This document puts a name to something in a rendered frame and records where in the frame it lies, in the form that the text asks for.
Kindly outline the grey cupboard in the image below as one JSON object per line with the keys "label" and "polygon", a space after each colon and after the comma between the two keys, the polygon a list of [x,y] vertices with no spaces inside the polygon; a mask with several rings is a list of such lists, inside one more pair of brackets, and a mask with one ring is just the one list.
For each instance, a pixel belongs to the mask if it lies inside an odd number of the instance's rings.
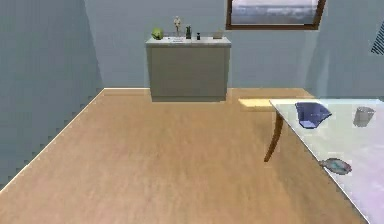
{"label": "grey cupboard", "polygon": [[150,94],[156,102],[226,100],[231,42],[202,37],[171,43],[150,38],[145,43]]}

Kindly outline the blue bowl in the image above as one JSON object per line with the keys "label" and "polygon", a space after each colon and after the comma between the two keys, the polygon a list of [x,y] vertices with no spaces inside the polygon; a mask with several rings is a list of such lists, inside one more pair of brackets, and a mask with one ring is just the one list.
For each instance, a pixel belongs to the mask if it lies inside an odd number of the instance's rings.
{"label": "blue bowl", "polygon": [[305,129],[316,129],[332,113],[316,102],[298,102],[295,104],[299,124]]}

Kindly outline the brown framed window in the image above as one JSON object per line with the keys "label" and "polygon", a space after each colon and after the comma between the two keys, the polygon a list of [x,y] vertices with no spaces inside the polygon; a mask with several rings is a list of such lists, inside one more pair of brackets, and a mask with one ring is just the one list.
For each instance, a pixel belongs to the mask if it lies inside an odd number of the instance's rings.
{"label": "brown framed window", "polygon": [[326,0],[226,0],[227,30],[317,30]]}

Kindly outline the grey blue flat dish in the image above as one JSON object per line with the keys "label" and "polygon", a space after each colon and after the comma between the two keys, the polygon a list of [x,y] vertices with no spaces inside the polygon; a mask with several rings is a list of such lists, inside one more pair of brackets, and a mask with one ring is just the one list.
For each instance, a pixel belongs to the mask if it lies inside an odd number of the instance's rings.
{"label": "grey blue flat dish", "polygon": [[346,175],[352,171],[351,165],[339,158],[321,160],[319,164],[330,172],[338,175]]}

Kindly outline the glass table with brown legs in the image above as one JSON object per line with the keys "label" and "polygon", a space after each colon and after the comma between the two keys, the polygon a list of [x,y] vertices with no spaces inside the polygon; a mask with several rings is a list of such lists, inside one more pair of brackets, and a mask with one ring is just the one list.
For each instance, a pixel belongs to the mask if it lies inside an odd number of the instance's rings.
{"label": "glass table with brown legs", "polygon": [[[378,99],[330,99],[317,102],[332,115],[316,129],[299,124],[296,99],[272,99],[271,105],[317,161],[339,158],[351,165],[346,175],[328,172],[368,224],[384,224],[384,102]],[[353,124],[358,107],[375,110],[367,127]]]}

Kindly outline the grey cup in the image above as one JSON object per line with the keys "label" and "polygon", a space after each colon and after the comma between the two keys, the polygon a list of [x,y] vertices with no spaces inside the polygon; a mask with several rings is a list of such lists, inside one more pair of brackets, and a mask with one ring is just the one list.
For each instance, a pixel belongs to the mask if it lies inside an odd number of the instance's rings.
{"label": "grey cup", "polygon": [[353,124],[356,127],[367,127],[374,114],[375,110],[370,107],[358,107],[354,115]]}

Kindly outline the dark striped wall vent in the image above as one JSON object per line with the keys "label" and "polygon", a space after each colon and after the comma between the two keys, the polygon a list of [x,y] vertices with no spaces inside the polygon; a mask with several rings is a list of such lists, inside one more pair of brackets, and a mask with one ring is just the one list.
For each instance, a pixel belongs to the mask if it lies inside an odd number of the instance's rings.
{"label": "dark striped wall vent", "polygon": [[371,53],[384,56],[384,21],[381,23],[371,46]]}

